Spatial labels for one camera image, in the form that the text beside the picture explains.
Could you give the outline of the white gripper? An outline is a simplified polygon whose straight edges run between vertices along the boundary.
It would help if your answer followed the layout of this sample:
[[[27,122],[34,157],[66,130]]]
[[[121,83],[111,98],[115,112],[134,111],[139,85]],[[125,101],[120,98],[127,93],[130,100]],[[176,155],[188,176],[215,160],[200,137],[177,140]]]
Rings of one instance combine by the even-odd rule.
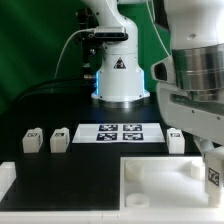
[[[224,103],[190,100],[185,91],[165,82],[159,82],[156,91],[167,125],[224,145]]]

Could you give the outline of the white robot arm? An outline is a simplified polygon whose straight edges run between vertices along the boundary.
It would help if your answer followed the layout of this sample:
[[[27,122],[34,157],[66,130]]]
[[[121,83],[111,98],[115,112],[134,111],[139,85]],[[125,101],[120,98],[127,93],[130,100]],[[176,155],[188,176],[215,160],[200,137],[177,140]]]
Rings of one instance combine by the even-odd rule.
[[[145,0],[83,0],[103,41],[92,99],[129,106],[149,97],[138,65],[138,30],[120,4]],[[151,67],[165,123],[224,145],[224,0],[153,0],[156,23],[171,34],[171,53]]]

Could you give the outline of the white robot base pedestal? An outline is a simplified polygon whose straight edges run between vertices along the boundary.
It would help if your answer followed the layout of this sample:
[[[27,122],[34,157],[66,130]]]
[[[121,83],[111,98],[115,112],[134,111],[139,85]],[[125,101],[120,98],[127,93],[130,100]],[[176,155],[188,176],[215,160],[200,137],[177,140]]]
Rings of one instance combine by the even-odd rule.
[[[127,20],[103,27],[124,27],[125,41],[102,40],[102,64],[96,72],[92,101],[112,108],[130,108],[150,97],[145,89],[144,71],[138,64],[138,28]]]

